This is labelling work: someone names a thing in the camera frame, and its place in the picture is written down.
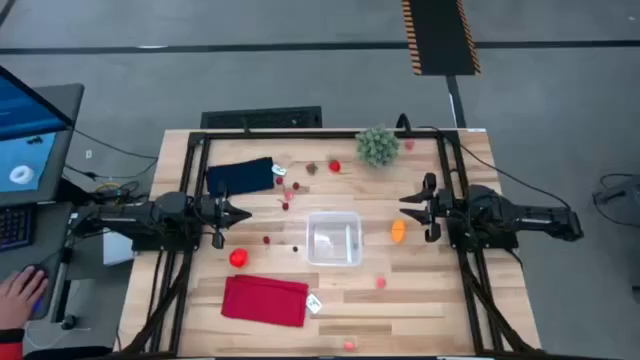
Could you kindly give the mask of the red folded cloth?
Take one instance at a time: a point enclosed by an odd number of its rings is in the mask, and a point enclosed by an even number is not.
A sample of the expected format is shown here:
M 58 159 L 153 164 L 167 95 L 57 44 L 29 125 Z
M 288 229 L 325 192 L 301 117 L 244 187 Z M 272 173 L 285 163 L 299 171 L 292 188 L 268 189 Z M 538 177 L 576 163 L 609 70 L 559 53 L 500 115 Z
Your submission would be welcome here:
M 235 275 L 226 278 L 221 314 L 232 319 L 301 328 L 308 293 L 309 286 L 305 283 Z

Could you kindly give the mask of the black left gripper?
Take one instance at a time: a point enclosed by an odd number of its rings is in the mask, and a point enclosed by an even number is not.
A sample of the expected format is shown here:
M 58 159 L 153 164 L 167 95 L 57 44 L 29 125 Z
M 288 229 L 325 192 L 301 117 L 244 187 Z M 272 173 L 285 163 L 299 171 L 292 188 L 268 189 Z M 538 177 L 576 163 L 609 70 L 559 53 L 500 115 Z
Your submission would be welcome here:
M 216 196 L 207 194 L 194 198 L 194 213 L 214 230 L 212 246 L 216 249 L 224 248 L 223 231 L 225 229 L 251 217 L 251 215 L 226 215 L 247 214 L 247 211 L 233 206 L 229 198 L 229 190 L 224 182 L 218 183 Z

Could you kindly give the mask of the black keyboard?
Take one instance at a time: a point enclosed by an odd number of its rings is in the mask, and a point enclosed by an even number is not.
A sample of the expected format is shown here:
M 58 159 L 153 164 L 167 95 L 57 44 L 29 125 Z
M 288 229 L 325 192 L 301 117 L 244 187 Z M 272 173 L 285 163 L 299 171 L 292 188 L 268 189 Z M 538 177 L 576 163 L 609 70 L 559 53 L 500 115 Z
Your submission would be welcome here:
M 0 252 L 31 245 L 35 217 L 35 205 L 0 208 Z

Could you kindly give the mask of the clear plastic tupperware container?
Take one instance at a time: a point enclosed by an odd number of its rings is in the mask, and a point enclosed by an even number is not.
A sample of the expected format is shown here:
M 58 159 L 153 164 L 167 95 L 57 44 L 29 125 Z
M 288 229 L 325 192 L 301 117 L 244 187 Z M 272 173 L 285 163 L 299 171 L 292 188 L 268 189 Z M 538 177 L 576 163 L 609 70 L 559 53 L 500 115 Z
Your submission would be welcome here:
M 356 212 L 314 212 L 306 227 L 306 260 L 314 266 L 355 267 L 363 255 L 362 224 Z

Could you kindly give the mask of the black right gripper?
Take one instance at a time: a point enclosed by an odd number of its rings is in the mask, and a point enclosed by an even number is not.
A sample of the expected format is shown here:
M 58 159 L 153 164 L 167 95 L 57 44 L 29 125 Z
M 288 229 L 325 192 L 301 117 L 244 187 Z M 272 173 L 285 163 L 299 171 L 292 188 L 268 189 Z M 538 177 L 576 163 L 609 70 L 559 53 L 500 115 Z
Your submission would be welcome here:
M 439 219 L 443 219 L 446 225 L 464 229 L 467 225 L 466 205 L 463 200 L 458 200 L 454 192 L 448 189 L 439 189 L 434 194 L 437 185 L 437 178 L 434 173 L 425 174 L 422 181 L 422 189 L 410 196 L 400 198 L 400 202 L 420 204 L 430 201 L 430 211 L 428 209 L 401 209 L 400 212 L 425 226 L 425 241 L 436 242 L 441 237 L 441 224 Z

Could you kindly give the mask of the computer monitor blue screen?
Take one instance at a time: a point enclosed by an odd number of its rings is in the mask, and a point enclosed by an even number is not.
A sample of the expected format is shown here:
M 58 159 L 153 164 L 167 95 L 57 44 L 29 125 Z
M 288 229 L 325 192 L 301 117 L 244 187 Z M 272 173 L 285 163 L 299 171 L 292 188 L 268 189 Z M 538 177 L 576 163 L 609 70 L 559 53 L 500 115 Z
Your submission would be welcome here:
M 0 207 L 58 196 L 84 92 L 67 89 L 60 110 L 0 65 Z

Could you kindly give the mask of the green artificial plant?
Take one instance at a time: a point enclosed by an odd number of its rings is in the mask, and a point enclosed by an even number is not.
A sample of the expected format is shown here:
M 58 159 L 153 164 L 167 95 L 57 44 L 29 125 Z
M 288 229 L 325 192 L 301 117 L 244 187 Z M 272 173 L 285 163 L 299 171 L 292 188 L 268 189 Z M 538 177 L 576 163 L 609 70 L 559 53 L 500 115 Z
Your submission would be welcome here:
M 393 131 L 381 127 L 365 129 L 355 135 L 358 159 L 371 167 L 390 165 L 398 155 L 400 143 Z

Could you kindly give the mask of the black floor mat orange stripes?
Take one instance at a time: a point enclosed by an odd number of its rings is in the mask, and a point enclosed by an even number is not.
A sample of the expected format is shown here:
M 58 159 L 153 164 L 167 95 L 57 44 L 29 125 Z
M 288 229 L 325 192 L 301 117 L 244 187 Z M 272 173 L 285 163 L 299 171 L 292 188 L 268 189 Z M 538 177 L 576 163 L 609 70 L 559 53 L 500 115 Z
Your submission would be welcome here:
M 402 0 L 402 11 L 416 75 L 481 72 L 462 0 Z

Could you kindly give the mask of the black floor grate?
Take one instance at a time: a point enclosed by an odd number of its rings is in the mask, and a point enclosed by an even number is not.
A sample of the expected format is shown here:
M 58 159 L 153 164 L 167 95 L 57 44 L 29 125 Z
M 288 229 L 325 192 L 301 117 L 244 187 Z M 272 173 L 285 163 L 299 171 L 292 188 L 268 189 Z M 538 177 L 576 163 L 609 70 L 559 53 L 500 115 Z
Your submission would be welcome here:
M 201 114 L 201 129 L 322 128 L 320 106 L 209 111 Z

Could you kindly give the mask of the navy folded cloth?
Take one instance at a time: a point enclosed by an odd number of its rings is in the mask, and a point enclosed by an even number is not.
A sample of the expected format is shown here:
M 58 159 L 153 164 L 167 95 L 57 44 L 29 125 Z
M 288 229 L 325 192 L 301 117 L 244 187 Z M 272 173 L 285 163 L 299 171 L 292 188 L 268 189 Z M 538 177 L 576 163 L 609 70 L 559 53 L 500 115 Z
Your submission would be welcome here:
M 271 157 L 263 157 L 242 163 L 209 167 L 206 175 L 207 190 L 211 195 L 220 195 L 224 186 L 227 194 L 231 196 L 272 189 L 273 165 Z

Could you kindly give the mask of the black metal table frame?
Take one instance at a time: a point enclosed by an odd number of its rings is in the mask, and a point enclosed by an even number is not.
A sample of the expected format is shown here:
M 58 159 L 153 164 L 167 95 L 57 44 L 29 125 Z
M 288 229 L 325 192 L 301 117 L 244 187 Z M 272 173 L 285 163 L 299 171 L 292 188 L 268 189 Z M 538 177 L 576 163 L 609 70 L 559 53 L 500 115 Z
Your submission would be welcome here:
M 415 221 L 407 222 L 402 243 L 389 231 L 428 172 L 464 166 L 467 179 L 491 188 L 500 183 L 484 132 L 462 130 L 459 155 L 440 150 L 428 131 L 417 131 L 412 150 L 402 151 L 387 168 L 364 166 L 356 156 L 352 132 L 288 130 L 246 136 L 216 132 L 206 155 L 212 165 L 263 156 L 287 169 L 286 182 L 298 182 L 289 210 L 282 210 L 281 188 L 241 195 L 235 206 L 252 216 L 226 233 L 223 249 L 204 242 L 193 257 L 179 352 L 184 357 L 418 356 L 470 354 L 474 347 L 458 270 L 446 239 L 428 243 Z M 339 173 L 328 164 L 338 160 Z M 318 171 L 307 173 L 314 162 Z M 356 267 L 320 267 L 307 262 L 306 221 L 317 211 L 354 211 L 362 221 L 364 252 Z M 263 237 L 271 239 L 270 245 Z M 232 250 L 244 248 L 247 275 L 307 283 L 323 307 L 307 314 L 301 328 L 237 320 L 221 314 Z M 376 279 L 386 287 L 378 289 Z M 344 343 L 355 344 L 346 351 Z

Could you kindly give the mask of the grey side desk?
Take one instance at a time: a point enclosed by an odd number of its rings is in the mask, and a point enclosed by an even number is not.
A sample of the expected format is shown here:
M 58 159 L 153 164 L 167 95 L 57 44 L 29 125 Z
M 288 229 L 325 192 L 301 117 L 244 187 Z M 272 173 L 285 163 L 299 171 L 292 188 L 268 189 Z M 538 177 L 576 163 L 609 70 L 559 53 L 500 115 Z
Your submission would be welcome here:
M 55 135 L 38 190 L 0 192 L 0 215 L 6 208 L 31 212 L 25 234 L 32 240 L 28 246 L 13 248 L 5 248 L 0 242 L 0 282 L 12 272 L 20 272 L 28 266 L 44 271 L 49 279 L 46 291 L 34 305 L 33 320 L 45 318 L 49 313 L 62 261 L 67 222 L 74 208 L 73 202 L 82 192 L 62 178 L 72 136 L 71 130 Z

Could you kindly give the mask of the person's hand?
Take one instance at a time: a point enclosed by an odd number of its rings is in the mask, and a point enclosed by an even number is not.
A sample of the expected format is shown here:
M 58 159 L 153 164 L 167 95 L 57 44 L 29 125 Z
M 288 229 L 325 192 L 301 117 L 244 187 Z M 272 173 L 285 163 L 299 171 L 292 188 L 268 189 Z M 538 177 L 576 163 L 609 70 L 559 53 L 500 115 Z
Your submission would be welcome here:
M 28 266 L 0 284 L 0 330 L 23 328 L 48 286 L 42 270 Z

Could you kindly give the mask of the grey equipment stand base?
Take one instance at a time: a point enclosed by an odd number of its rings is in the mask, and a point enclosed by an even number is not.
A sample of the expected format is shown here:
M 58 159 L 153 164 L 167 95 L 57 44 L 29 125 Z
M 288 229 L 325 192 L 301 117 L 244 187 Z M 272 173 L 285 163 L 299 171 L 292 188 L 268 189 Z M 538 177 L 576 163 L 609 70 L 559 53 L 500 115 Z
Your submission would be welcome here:
M 606 180 L 615 177 L 623 178 L 623 181 L 608 186 Z M 596 211 L 613 224 L 640 229 L 640 220 L 638 222 L 618 220 L 604 211 L 604 207 L 612 201 L 625 199 L 629 203 L 629 212 L 637 212 L 640 218 L 640 174 L 607 173 L 599 178 L 599 184 L 600 189 L 592 194 L 592 203 Z

